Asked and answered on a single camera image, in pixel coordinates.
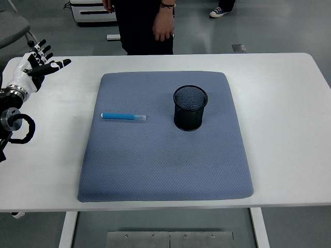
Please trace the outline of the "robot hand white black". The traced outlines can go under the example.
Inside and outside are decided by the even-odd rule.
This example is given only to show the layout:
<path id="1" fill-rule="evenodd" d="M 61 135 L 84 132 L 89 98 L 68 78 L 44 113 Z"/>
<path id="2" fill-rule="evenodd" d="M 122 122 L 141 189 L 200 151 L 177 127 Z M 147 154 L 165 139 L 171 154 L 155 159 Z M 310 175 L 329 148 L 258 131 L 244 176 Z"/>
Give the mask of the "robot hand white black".
<path id="1" fill-rule="evenodd" d="M 51 46 L 46 40 L 37 43 L 30 52 L 23 55 L 14 69 L 13 79 L 6 87 L 20 89 L 27 95 L 37 92 L 46 75 L 56 73 L 71 63 L 70 59 L 54 61 Z"/>

